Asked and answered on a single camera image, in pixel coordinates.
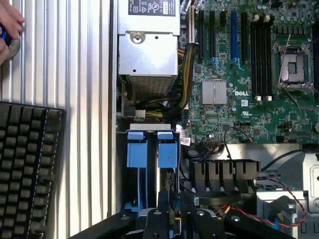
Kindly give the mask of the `person's hand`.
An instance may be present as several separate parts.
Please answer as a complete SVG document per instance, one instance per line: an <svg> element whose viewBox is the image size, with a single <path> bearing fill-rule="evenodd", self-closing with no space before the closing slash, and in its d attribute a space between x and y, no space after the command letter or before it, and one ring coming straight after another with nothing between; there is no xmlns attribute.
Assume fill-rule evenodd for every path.
<svg viewBox="0 0 319 239"><path fill-rule="evenodd" d="M0 23L13 40L19 40L22 33L24 18L7 0L0 1ZM4 39L0 40L0 64L8 58L9 46Z"/></svg>

